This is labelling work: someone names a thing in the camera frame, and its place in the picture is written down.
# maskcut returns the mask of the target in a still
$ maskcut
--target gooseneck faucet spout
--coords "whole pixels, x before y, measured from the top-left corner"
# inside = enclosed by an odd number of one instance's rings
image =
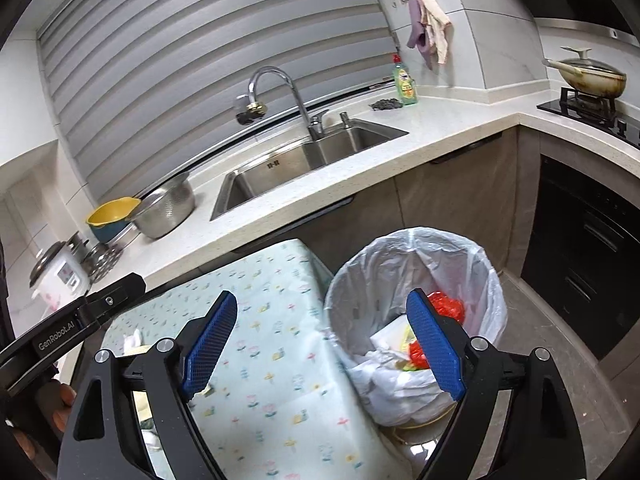
[[[280,76],[284,79],[287,86],[290,88],[294,99],[296,100],[296,104],[298,105],[298,109],[300,110],[300,115],[302,116],[302,120],[305,122],[306,128],[309,130],[311,137],[313,140],[318,140],[318,128],[312,124],[312,120],[309,117],[309,113],[306,111],[305,103],[300,96],[300,92],[298,91],[298,87],[294,83],[293,79],[290,78],[289,74],[284,72],[284,70],[279,69],[276,66],[263,66],[259,68],[249,79],[249,88],[248,88],[248,104],[241,105],[241,110],[236,112],[236,120],[240,124],[251,124],[255,120],[261,119],[267,113],[267,107],[265,104],[258,101],[257,97],[257,83],[258,79],[261,78],[264,74],[271,73]],[[238,100],[244,99],[246,102],[247,96],[240,96]]]

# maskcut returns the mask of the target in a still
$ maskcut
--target zebra roller blind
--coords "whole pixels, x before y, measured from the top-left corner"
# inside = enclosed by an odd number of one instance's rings
[[[39,33],[62,133],[96,198],[134,195],[242,129],[260,66],[305,101],[380,81],[395,51],[377,0],[71,0]],[[268,116],[294,107],[282,80]]]

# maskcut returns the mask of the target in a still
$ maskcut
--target bottle label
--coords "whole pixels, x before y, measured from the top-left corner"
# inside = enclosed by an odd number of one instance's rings
[[[398,80],[400,81],[402,97],[412,99],[414,97],[414,86],[411,84],[411,77],[406,70],[400,69],[398,71]]]

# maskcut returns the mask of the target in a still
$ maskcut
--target cabinet handle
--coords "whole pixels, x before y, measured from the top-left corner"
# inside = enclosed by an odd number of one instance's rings
[[[494,140],[498,140],[501,137],[502,137],[502,132],[498,132],[498,133],[493,134],[491,136],[485,137],[484,139],[476,140],[476,142],[472,142],[471,144],[463,146],[462,148],[458,148],[457,150],[454,150],[453,152],[447,153],[446,155],[439,156],[438,158],[434,158],[433,160],[430,160],[429,164],[442,164],[443,162],[447,162],[448,160],[451,160],[452,158],[456,158],[457,156],[460,156],[463,153],[470,152],[471,150],[479,148],[480,146],[484,146],[485,144],[488,144],[489,142],[493,142]]]
[[[571,286],[574,288],[574,290],[575,290],[578,294],[580,294],[580,295],[581,295],[585,300],[587,300],[587,301],[589,301],[589,302],[591,303],[591,296],[589,296],[589,295],[584,291],[584,289],[583,289],[580,285],[578,285],[578,283],[577,283],[575,280],[573,280],[570,276],[565,276],[565,277],[564,277],[564,280],[565,280],[569,285],[571,285]]]
[[[330,213],[331,211],[335,211],[338,208],[341,208],[347,204],[350,204],[351,202],[353,202],[354,198],[355,198],[355,195],[351,195],[351,196],[348,196],[347,198],[343,198],[342,200],[339,200],[338,202],[334,202],[331,205],[328,205],[327,207],[323,207],[322,209],[319,209],[318,211],[310,213],[307,216],[303,216],[301,219],[296,220],[295,222],[292,222],[290,224],[287,224],[281,227],[280,229],[277,229],[271,233],[261,236],[260,238],[255,239],[253,242],[249,242],[243,246],[240,246],[231,252],[235,254],[243,254],[243,255],[250,254],[255,250],[256,247],[259,247],[267,243],[269,240],[273,240],[275,237],[280,236],[286,233],[287,231],[291,231],[296,227],[300,227],[301,225],[304,225],[307,222],[311,222],[312,220],[315,220],[316,218],[320,218],[321,216],[324,216],[327,213]]]
[[[613,252],[615,252],[615,253],[618,252],[618,246],[615,243],[613,243],[611,240],[609,240],[604,234],[602,234],[600,231],[598,231],[594,226],[592,226],[590,224],[585,224],[584,225],[584,230],[587,231],[588,233],[592,234],[593,236],[595,236],[598,240],[600,240],[603,244],[605,244]]]

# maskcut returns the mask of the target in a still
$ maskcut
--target countertop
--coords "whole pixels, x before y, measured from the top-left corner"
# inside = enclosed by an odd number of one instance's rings
[[[368,104],[392,97],[383,89],[334,105],[338,113],[388,124],[409,135],[357,153],[297,178],[209,221],[226,173],[256,156],[306,135],[300,120],[236,146],[193,172],[196,210],[178,228],[159,240],[138,236],[115,268],[93,290],[130,272],[144,278],[152,290],[185,272],[285,226],[313,211],[429,160],[518,124],[535,128],[596,153],[640,178],[640,150],[600,130],[550,112],[537,104],[558,98],[539,91],[495,104],[422,96],[416,105],[373,111]]]

